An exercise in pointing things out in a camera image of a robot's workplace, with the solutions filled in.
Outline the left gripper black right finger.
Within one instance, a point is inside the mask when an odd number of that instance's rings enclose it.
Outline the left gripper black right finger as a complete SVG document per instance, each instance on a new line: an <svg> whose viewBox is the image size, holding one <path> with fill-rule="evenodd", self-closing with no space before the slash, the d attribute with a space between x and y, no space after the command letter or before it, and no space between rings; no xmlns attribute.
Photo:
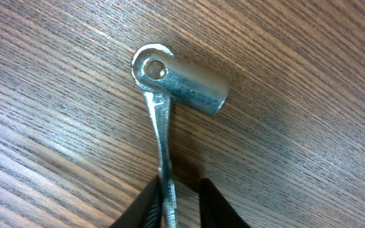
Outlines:
<svg viewBox="0 0 365 228"><path fill-rule="evenodd" d="M201 228L250 228L208 178L200 182L199 204Z"/></svg>

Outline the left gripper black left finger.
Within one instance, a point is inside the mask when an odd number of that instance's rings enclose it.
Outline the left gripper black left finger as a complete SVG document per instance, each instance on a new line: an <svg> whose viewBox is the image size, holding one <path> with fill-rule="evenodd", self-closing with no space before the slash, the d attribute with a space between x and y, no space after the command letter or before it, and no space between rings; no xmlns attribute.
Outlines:
<svg viewBox="0 0 365 228"><path fill-rule="evenodd" d="M160 228L162 207L160 180L155 176L109 228Z"/></svg>

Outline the silver L-shaped wrench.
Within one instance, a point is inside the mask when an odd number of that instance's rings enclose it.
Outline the silver L-shaped wrench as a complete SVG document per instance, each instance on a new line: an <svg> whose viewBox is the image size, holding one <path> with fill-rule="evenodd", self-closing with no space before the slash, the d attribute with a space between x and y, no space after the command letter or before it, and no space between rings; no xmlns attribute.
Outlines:
<svg viewBox="0 0 365 228"><path fill-rule="evenodd" d="M167 226L178 227L168 139L172 102L214 116L227 98L229 82L196 64L179 60L167 46L159 43L146 44L135 52L131 74L142 90L157 139Z"/></svg>

